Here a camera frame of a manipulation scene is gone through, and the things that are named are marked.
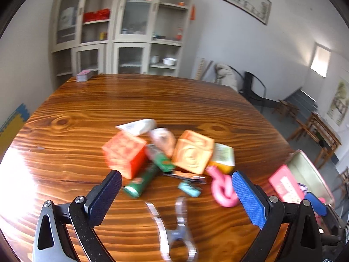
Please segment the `white bowl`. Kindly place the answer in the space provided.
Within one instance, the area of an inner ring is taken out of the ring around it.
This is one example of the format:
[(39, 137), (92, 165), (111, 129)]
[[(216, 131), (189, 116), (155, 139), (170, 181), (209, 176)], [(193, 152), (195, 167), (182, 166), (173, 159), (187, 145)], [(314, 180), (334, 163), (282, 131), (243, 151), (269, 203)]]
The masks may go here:
[(177, 59), (171, 57), (163, 58), (163, 64), (166, 66), (175, 66), (177, 63)]

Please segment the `white green toothpaste tube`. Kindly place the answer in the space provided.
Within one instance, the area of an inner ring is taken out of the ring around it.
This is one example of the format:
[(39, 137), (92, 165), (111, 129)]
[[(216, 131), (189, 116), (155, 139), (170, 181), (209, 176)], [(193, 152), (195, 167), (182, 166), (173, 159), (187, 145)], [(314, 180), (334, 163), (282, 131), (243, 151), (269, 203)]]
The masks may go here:
[(154, 144), (147, 144), (145, 148), (147, 157), (164, 173), (169, 173), (175, 169), (171, 160)]

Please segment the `yellow green carton box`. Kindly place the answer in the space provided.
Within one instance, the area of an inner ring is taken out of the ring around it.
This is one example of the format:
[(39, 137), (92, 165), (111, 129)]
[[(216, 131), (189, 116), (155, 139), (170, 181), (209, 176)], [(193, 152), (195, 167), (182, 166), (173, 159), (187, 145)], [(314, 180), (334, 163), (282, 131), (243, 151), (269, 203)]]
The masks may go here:
[(230, 174), (235, 168), (234, 149), (228, 145), (215, 143), (209, 165), (217, 166), (223, 174)]

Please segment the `teal binder clip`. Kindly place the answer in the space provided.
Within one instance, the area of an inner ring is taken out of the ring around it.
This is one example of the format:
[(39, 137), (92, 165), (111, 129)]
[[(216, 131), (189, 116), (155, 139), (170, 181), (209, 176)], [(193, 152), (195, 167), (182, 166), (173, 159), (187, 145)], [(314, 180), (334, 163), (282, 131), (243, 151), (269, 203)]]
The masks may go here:
[(190, 197), (197, 198), (201, 194), (201, 189), (194, 186), (190, 182), (180, 182), (178, 185), (178, 189), (181, 190), (182, 192), (186, 193)]

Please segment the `wooden stool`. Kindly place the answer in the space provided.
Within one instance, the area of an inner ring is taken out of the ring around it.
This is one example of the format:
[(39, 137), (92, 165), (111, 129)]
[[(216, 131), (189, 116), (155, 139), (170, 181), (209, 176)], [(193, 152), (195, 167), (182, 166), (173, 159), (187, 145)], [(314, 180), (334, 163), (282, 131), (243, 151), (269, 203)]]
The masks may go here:
[(279, 122), (283, 121), (288, 115), (291, 116), (292, 122), (295, 123), (299, 113), (299, 108), (288, 101), (279, 100), (272, 114), (279, 114)]

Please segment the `grey display cabinet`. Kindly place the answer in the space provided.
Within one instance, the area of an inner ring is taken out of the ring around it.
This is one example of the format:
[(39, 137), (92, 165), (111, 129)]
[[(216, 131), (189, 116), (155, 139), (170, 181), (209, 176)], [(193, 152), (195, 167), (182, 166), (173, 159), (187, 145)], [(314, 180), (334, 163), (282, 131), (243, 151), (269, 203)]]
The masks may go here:
[[(193, 0), (53, 0), (55, 88), (82, 70), (178, 76)], [(175, 66), (163, 58), (177, 59)]]

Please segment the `leopard print plush toy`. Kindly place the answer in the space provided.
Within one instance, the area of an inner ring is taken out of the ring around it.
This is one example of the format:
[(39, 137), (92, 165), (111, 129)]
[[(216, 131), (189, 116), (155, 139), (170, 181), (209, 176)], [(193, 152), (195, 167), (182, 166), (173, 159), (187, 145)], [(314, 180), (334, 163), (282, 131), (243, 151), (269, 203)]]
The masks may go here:
[(308, 187), (305, 184), (302, 184), (302, 183), (298, 183), (298, 186), (299, 186), (300, 190), (303, 193), (303, 197), (305, 197), (307, 195), (307, 193), (308, 193)]

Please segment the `metal nail clipper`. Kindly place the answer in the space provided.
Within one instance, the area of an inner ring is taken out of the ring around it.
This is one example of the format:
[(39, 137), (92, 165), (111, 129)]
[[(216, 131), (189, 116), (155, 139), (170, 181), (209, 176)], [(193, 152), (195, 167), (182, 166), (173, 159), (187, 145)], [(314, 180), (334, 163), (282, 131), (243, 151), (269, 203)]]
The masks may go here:
[(180, 172), (177, 170), (173, 170), (171, 172), (163, 172), (162, 175), (172, 177), (172, 178), (177, 178), (181, 180), (186, 180), (188, 182), (192, 183), (198, 183), (198, 184), (206, 184), (207, 180), (206, 177), (200, 174), (194, 174), (194, 173), (185, 173), (185, 172)]

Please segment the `light orange toy cube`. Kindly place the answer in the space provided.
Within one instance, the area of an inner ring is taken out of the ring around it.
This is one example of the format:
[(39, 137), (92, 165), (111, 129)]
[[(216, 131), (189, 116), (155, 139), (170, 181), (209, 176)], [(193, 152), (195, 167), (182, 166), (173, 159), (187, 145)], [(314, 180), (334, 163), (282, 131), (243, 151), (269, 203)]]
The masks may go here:
[(172, 163), (194, 174), (203, 174), (214, 151), (214, 139), (186, 130), (177, 140)]

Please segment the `red tin box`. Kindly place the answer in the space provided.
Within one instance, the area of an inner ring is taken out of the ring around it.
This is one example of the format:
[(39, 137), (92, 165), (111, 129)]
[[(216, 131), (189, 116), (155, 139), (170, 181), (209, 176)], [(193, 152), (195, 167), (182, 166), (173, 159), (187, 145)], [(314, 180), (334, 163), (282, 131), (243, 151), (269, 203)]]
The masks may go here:
[(279, 198), (287, 203), (300, 203), (305, 199), (298, 183), (308, 187), (308, 193), (313, 193), (324, 204), (334, 206), (335, 200), (326, 182), (301, 150), (292, 153), (286, 164), (280, 166), (269, 178)]

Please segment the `wooden chair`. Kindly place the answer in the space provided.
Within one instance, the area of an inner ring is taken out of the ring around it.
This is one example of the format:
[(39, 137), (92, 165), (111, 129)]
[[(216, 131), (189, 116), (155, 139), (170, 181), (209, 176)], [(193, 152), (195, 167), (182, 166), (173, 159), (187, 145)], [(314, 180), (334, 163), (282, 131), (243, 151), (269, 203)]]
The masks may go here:
[(317, 113), (311, 112), (309, 118), (302, 122), (296, 119), (299, 127), (287, 138), (287, 141), (298, 141), (303, 136), (309, 136), (320, 147), (313, 165), (318, 169), (322, 168), (342, 145), (340, 136), (332, 130), (324, 119)]

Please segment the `red-orange toy cube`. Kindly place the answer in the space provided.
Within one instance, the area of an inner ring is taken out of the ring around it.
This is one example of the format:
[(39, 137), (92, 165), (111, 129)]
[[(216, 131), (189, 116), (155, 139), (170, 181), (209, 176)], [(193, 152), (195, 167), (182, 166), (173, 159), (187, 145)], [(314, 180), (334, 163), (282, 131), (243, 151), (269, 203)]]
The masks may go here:
[(125, 179), (133, 179), (147, 162), (147, 141), (125, 131), (119, 131), (102, 146), (107, 166), (118, 170)]

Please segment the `black metal chair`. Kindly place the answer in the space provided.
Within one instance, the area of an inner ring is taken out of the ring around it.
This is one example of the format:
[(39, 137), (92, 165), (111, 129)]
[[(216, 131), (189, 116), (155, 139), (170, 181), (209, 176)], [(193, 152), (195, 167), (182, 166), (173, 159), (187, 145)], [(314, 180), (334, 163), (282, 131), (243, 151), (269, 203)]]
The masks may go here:
[[(254, 90), (254, 81), (258, 81), (258, 84), (262, 86), (263, 95), (261, 96)], [(266, 86), (265, 84), (251, 72), (244, 72), (243, 86), (240, 91), (241, 95), (249, 101), (251, 104), (260, 104), (260, 113), (263, 114), (264, 106), (266, 102)]]

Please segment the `white cream tube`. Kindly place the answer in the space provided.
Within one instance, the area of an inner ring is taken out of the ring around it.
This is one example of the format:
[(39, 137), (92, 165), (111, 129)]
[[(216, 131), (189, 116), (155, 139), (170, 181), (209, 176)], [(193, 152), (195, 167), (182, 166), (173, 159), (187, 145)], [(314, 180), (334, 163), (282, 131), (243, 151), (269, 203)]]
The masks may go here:
[(116, 128), (128, 134), (138, 136), (157, 128), (157, 123), (154, 119), (148, 118), (118, 125)]

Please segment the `bagged gauze roll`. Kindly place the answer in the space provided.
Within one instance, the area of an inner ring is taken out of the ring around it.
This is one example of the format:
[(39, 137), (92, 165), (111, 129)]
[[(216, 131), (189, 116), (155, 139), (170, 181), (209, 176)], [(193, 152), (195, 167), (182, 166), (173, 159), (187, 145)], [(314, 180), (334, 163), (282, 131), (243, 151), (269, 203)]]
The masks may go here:
[(176, 145), (174, 134), (167, 128), (152, 129), (149, 134), (154, 145), (167, 155), (167, 157), (171, 158)]

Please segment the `metal spring clamp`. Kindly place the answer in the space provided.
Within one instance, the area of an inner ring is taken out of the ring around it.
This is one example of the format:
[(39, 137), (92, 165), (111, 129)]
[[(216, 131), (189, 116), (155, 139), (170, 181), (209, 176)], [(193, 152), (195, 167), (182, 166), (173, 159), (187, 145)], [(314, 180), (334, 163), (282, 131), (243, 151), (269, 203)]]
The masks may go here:
[(198, 261), (198, 251), (194, 243), (192, 234), (188, 225), (188, 208), (186, 198), (180, 196), (176, 199), (174, 210), (176, 215), (176, 228), (167, 229), (158, 210), (151, 202), (146, 202), (147, 208), (151, 213), (151, 217), (157, 225), (159, 235), (160, 254), (164, 261), (171, 261), (171, 246), (176, 241), (182, 241), (187, 248), (187, 261)]

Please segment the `chair with grey coat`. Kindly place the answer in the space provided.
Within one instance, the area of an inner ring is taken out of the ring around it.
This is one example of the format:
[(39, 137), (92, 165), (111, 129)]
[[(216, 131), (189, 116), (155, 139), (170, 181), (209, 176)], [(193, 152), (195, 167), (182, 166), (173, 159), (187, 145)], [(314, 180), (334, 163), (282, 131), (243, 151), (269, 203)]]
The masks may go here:
[(228, 86), (236, 92), (241, 91), (244, 77), (240, 72), (224, 63), (216, 63), (214, 70), (216, 84)]

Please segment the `purple card deck box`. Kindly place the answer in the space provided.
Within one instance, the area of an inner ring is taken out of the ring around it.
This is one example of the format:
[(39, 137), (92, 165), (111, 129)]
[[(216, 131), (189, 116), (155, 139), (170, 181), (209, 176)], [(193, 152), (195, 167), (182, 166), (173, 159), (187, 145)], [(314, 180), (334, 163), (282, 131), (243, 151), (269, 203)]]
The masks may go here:
[(95, 72), (93, 70), (82, 70), (76, 75), (76, 81), (77, 82), (86, 82), (88, 81), (91, 77), (93, 77)]

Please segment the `pink knotted foam toy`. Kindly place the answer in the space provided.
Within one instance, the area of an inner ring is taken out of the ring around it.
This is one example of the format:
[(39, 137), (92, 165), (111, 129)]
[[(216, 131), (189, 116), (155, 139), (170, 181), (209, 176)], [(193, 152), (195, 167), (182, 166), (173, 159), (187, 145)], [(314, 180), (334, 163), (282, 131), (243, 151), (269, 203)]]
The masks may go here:
[(239, 199), (233, 188), (232, 177), (221, 173), (217, 166), (208, 166), (206, 172), (212, 178), (210, 187), (215, 201), (225, 208), (236, 206)]

